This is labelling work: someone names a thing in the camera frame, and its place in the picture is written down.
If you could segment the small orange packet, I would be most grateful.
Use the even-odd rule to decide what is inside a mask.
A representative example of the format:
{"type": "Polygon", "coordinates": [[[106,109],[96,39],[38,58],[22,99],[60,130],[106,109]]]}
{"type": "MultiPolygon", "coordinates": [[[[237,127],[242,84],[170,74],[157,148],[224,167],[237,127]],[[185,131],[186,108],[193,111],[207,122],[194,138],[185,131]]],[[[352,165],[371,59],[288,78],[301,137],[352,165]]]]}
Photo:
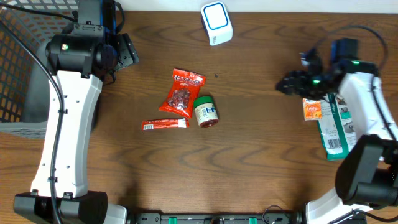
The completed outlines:
{"type": "Polygon", "coordinates": [[[320,120],[323,118],[322,115],[322,106],[320,101],[303,99],[303,115],[304,120],[306,121],[314,121],[320,120]]]}

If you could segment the green 3M product package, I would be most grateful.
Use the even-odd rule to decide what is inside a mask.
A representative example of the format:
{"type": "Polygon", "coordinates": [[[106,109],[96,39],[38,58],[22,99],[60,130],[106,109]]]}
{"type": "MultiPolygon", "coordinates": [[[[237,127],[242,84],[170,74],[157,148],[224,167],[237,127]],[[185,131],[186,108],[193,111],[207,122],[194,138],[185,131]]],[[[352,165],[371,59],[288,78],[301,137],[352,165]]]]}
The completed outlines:
{"type": "Polygon", "coordinates": [[[343,97],[337,94],[327,94],[320,103],[323,117],[318,120],[318,130],[326,158],[344,159],[357,142],[351,113],[343,97]]]}

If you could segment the red snack bag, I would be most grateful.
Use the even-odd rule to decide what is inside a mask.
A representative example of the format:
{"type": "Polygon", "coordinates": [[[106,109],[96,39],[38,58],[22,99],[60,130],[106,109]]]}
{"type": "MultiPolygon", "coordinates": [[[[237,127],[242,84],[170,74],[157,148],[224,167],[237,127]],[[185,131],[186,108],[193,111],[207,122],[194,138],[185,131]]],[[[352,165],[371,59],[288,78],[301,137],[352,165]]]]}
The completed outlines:
{"type": "Polygon", "coordinates": [[[193,102],[206,83],[206,76],[175,68],[172,78],[173,85],[159,109],[191,119],[193,102]]]}

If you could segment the red stick packet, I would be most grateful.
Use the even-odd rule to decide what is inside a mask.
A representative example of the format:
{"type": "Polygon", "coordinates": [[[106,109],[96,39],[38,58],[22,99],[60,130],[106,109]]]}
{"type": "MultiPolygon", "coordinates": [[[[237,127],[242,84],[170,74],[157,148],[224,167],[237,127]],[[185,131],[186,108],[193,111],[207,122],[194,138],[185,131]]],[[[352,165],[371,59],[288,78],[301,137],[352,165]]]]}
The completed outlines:
{"type": "Polygon", "coordinates": [[[141,129],[143,131],[153,129],[167,129],[167,128],[189,128],[189,122],[186,118],[181,119],[156,119],[150,121],[143,121],[141,129]]]}

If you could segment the green-lid seasoning jar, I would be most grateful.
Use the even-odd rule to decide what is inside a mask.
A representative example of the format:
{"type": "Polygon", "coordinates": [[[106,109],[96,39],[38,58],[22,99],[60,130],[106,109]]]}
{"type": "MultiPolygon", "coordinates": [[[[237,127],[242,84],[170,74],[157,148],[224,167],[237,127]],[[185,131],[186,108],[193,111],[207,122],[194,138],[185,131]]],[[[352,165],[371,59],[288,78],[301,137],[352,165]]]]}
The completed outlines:
{"type": "Polygon", "coordinates": [[[211,96],[201,96],[193,102],[193,109],[201,128],[208,128],[218,123],[218,112],[211,96]]]}

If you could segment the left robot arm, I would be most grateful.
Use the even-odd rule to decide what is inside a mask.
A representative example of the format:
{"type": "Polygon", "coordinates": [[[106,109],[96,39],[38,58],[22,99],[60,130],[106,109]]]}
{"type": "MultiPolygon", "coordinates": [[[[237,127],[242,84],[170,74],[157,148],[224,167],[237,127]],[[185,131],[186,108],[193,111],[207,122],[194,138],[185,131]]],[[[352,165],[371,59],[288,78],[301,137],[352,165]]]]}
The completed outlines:
{"type": "Polygon", "coordinates": [[[14,211],[34,223],[132,223],[105,192],[90,191],[87,154],[102,77],[139,59],[127,34],[60,34],[46,45],[50,105],[44,149],[28,192],[14,211]]]}

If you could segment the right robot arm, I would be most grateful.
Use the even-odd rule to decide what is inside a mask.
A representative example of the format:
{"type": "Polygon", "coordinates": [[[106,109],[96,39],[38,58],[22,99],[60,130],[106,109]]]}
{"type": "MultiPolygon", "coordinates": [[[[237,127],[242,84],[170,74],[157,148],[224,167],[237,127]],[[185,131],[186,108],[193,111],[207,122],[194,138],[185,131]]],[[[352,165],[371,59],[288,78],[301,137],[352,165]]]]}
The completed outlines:
{"type": "Polygon", "coordinates": [[[286,95],[343,97],[357,141],[339,166],[335,186],[296,213],[292,223],[343,223],[371,210],[397,206],[397,124],[381,90],[378,67],[343,59],[326,73],[291,71],[275,86],[286,95]]]}

